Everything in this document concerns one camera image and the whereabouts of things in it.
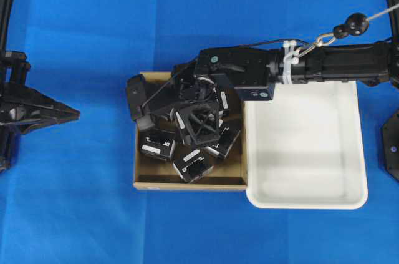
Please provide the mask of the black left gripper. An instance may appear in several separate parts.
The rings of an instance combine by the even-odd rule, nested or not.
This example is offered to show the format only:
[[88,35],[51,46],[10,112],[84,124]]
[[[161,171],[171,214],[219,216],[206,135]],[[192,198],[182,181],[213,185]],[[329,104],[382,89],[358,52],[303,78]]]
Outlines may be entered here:
[[233,89],[242,101],[270,101],[276,84],[276,53],[251,47],[203,49],[192,61],[175,65],[171,85],[147,82],[144,116],[134,121],[139,130],[150,130],[157,120],[172,121],[175,106],[188,114],[193,141],[187,147],[216,143],[219,133],[219,104],[211,91]]

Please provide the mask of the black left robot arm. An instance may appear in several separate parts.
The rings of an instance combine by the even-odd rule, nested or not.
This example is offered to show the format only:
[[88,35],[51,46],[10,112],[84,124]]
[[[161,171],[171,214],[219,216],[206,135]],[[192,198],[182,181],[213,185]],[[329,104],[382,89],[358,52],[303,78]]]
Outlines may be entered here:
[[277,84],[360,81],[373,87],[398,85],[398,53],[379,41],[354,46],[315,47],[304,52],[290,42],[280,49],[251,46],[203,49],[191,61],[174,67],[164,84],[141,74],[127,81],[130,115],[140,130],[157,119],[176,122],[195,135],[216,135],[221,102],[218,89],[233,89],[243,101],[269,101]]

